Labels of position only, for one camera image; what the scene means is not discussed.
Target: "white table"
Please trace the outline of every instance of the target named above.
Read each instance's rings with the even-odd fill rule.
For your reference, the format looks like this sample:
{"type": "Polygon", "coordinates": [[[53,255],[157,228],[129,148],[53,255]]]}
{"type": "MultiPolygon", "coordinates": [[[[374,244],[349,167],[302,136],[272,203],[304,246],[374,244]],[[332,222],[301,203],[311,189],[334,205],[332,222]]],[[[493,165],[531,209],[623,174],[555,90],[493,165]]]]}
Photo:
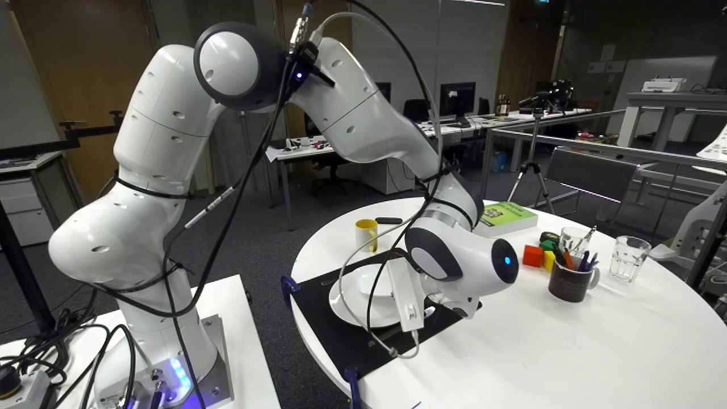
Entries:
{"type": "MultiPolygon", "coordinates": [[[[269,361],[262,349],[259,334],[246,297],[243,280],[228,276],[228,280],[208,284],[197,308],[202,319],[221,316],[225,328],[234,404],[225,404],[217,409],[241,409],[241,407],[280,409],[269,361]]],[[[100,316],[98,322],[113,328],[124,322],[124,316],[121,312],[111,312],[100,316]]],[[[87,330],[73,339],[70,367],[67,371],[68,372],[67,387],[73,383],[73,379],[88,365],[102,339],[105,334],[100,330],[87,330]]],[[[109,348],[113,348],[116,342],[126,342],[126,339],[116,337],[109,348]]],[[[23,340],[4,342],[0,345],[0,357],[18,354],[20,349],[23,349],[23,340]]],[[[68,400],[61,407],[78,409],[82,404],[85,388],[87,388],[87,379],[68,396],[68,400]]]]}
{"type": "MultiPolygon", "coordinates": [[[[418,207],[421,200],[380,203],[328,222],[301,250],[293,280],[339,267],[355,250],[357,217],[406,217],[418,207]]],[[[567,224],[576,222],[538,213],[537,228],[506,239],[522,251],[543,230],[567,224]]],[[[592,248],[606,271],[614,239],[595,233],[592,248]]],[[[543,271],[521,267],[512,288],[481,297],[474,320],[422,342],[413,361],[392,361],[366,374],[364,403],[377,409],[726,407],[727,328],[673,273],[648,261],[635,284],[604,274],[578,304],[550,296],[548,280],[543,271]]],[[[296,301],[293,320],[318,365],[349,392],[296,301]]]]}

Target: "black cable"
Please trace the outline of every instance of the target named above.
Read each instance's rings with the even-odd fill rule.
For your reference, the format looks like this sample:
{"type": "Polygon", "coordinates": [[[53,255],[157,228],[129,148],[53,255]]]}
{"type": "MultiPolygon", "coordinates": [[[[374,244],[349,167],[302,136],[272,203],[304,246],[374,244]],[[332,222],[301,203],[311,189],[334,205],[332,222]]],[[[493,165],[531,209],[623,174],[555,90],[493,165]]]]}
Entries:
{"type": "Polygon", "coordinates": [[[136,381],[136,353],[135,348],[140,348],[140,342],[135,340],[132,332],[126,328],[126,325],[116,325],[109,337],[105,339],[100,353],[96,354],[96,361],[94,361],[94,371],[91,371],[91,378],[88,378],[88,383],[85,388],[85,400],[82,400],[82,409],[88,407],[88,397],[91,397],[91,388],[96,383],[96,372],[100,367],[100,361],[105,358],[107,349],[109,349],[109,342],[113,339],[116,332],[124,332],[126,339],[127,339],[127,345],[129,345],[129,378],[127,378],[127,391],[126,391],[126,403],[124,407],[129,409],[132,407],[132,392],[135,392],[135,381],[136,381]]]}
{"type": "Polygon", "coordinates": [[[0,361],[45,365],[45,367],[51,367],[55,374],[61,374],[61,381],[60,381],[60,383],[67,381],[67,371],[60,367],[60,365],[55,365],[53,361],[33,358],[33,357],[20,357],[20,354],[18,354],[18,357],[15,357],[15,354],[0,357],[0,361]]]}
{"type": "MultiPolygon", "coordinates": [[[[296,61],[293,61],[293,54],[289,54],[289,57],[287,57],[284,73],[282,73],[282,83],[280,83],[280,90],[278,90],[278,106],[275,106],[272,120],[270,120],[270,125],[267,128],[267,132],[264,132],[264,136],[262,136],[262,142],[258,145],[258,150],[255,150],[255,155],[252,155],[252,162],[249,164],[243,177],[237,179],[237,184],[234,184],[234,190],[237,190],[234,207],[233,207],[233,211],[229,211],[229,215],[228,215],[228,220],[225,220],[225,224],[224,224],[224,230],[221,230],[221,233],[218,233],[218,239],[217,239],[210,256],[208,256],[208,264],[204,264],[202,276],[200,276],[200,286],[197,286],[193,299],[191,299],[184,308],[178,308],[176,314],[170,314],[170,312],[163,312],[163,308],[153,308],[153,307],[147,307],[147,304],[141,304],[141,301],[124,296],[124,294],[116,290],[116,288],[109,288],[109,286],[100,286],[100,288],[109,290],[113,297],[118,297],[118,299],[124,299],[124,301],[127,301],[127,304],[132,304],[132,307],[136,307],[136,308],[141,308],[141,312],[147,312],[147,314],[153,314],[153,316],[172,319],[172,316],[184,316],[184,314],[190,314],[190,312],[195,308],[195,304],[200,301],[200,296],[202,296],[208,281],[210,281],[212,266],[215,266],[215,261],[217,261],[217,256],[218,256],[218,251],[221,251],[221,248],[224,248],[224,241],[225,241],[229,228],[233,228],[233,220],[234,220],[234,213],[237,213],[237,209],[238,209],[238,203],[241,203],[241,198],[243,198],[243,192],[246,192],[246,189],[249,189],[252,167],[264,158],[264,152],[267,152],[267,148],[270,145],[270,138],[272,138],[278,117],[280,117],[280,113],[282,113],[282,108],[284,108],[284,103],[292,97],[289,83],[292,83],[293,64],[296,64],[296,61]]],[[[163,267],[166,261],[169,261],[170,248],[172,248],[172,246],[166,246],[166,250],[163,250],[162,267],[163,267]]]]}
{"type": "MultiPolygon", "coordinates": [[[[422,79],[422,74],[421,74],[421,71],[418,71],[418,66],[416,66],[410,47],[404,45],[404,41],[403,41],[403,39],[393,31],[393,27],[392,27],[377,11],[374,11],[370,7],[366,7],[366,5],[362,5],[362,2],[357,2],[357,0],[346,0],[346,2],[364,8],[369,15],[374,15],[374,17],[393,36],[393,41],[400,45],[400,49],[403,49],[404,57],[410,59],[412,71],[413,71],[413,74],[416,74],[416,82],[418,82],[418,86],[421,86],[421,90],[422,90],[422,97],[426,97],[426,103],[427,103],[427,108],[431,111],[434,105],[431,105],[431,100],[429,100],[427,83],[426,83],[426,79],[422,79]]],[[[429,207],[429,203],[434,200],[434,196],[436,196],[436,190],[439,190],[441,177],[444,177],[444,156],[439,158],[439,173],[436,173],[431,192],[426,189],[426,203],[422,203],[422,207],[413,213],[413,217],[406,222],[406,228],[403,230],[403,233],[393,241],[392,250],[404,239],[404,233],[412,230],[412,224],[426,213],[426,209],[429,207]]],[[[369,299],[366,299],[366,328],[364,328],[364,330],[366,330],[369,334],[370,334],[370,307],[374,307],[374,296],[375,296],[375,290],[377,290],[377,284],[380,284],[380,276],[383,276],[384,267],[387,267],[387,261],[380,266],[380,271],[377,271],[377,274],[375,274],[375,280],[374,280],[370,294],[369,294],[369,299]]]]}
{"type": "MultiPolygon", "coordinates": [[[[169,312],[176,314],[176,296],[172,296],[172,288],[170,288],[166,274],[163,274],[163,288],[166,288],[166,297],[169,297],[169,312]]],[[[195,372],[195,367],[193,367],[193,363],[191,363],[191,357],[190,357],[190,349],[187,349],[183,330],[180,330],[180,319],[172,316],[172,322],[176,322],[176,334],[178,334],[178,340],[180,340],[180,348],[183,348],[183,354],[184,354],[184,361],[187,361],[190,378],[191,378],[191,383],[193,383],[193,388],[195,388],[197,403],[200,403],[202,409],[208,409],[204,397],[202,397],[202,388],[200,388],[197,372],[195,372]]]]}
{"type": "MultiPolygon", "coordinates": [[[[98,328],[105,330],[105,342],[109,340],[111,332],[105,325],[87,325],[87,328],[98,328]]],[[[55,400],[55,409],[67,403],[67,397],[80,387],[80,381],[91,372],[96,358],[88,361],[88,365],[76,378],[76,381],[55,400]]]]}
{"type": "MultiPolygon", "coordinates": [[[[51,312],[60,312],[65,304],[68,304],[82,288],[94,288],[94,286],[87,286],[87,284],[80,284],[76,286],[65,299],[60,299],[55,307],[51,307],[51,312]]],[[[25,320],[25,322],[18,322],[15,328],[0,328],[0,334],[8,334],[8,332],[20,332],[20,330],[28,330],[28,325],[33,325],[34,320],[25,320]]]]}
{"type": "Polygon", "coordinates": [[[426,83],[422,73],[418,71],[418,66],[416,66],[410,47],[404,45],[404,41],[403,41],[403,39],[393,31],[393,27],[392,27],[377,11],[374,11],[369,5],[364,5],[364,2],[360,2],[360,0],[346,0],[346,2],[364,8],[369,15],[374,15],[374,17],[393,36],[393,41],[400,45],[400,49],[403,49],[404,57],[410,59],[412,71],[413,71],[413,74],[416,74],[416,82],[418,82],[418,86],[421,86],[421,90],[422,90],[422,96],[426,96],[427,108],[431,111],[434,105],[431,105],[431,100],[429,100],[427,83],[426,83]]]}

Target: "computer monitor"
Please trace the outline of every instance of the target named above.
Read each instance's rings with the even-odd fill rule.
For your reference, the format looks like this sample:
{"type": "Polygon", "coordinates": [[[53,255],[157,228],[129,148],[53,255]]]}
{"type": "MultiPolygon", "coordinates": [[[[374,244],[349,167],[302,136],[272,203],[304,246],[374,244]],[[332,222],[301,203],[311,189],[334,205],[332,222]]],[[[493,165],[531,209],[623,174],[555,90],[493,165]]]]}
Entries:
{"type": "Polygon", "coordinates": [[[476,82],[441,83],[439,113],[456,116],[476,111],[476,82]]]}

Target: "yellow object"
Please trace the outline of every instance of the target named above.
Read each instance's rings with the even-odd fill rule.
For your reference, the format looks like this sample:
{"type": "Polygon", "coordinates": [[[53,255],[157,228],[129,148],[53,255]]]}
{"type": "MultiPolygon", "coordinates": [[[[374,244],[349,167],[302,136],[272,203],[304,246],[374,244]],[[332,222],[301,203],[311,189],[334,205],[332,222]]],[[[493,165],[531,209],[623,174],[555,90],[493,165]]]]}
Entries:
{"type": "Polygon", "coordinates": [[[370,251],[377,251],[377,233],[380,233],[380,222],[374,217],[360,217],[357,220],[357,237],[360,237],[360,246],[369,248],[370,251]]]}
{"type": "Polygon", "coordinates": [[[555,251],[553,251],[553,250],[545,250],[545,264],[543,264],[543,267],[545,267],[548,273],[553,273],[553,267],[555,267],[555,251]]]}

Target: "green object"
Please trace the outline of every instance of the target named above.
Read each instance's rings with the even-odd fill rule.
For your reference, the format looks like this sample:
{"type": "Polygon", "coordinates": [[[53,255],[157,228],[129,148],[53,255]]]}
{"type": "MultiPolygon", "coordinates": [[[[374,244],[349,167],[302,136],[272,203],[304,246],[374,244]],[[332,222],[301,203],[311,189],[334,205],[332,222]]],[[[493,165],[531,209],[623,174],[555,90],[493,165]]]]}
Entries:
{"type": "Polygon", "coordinates": [[[543,250],[556,250],[556,248],[559,248],[559,241],[561,241],[559,233],[555,233],[555,232],[543,232],[538,244],[541,244],[543,250]]]}
{"type": "Polygon", "coordinates": [[[495,203],[485,207],[481,224],[486,237],[498,237],[538,224],[538,213],[516,203],[495,203]]]}

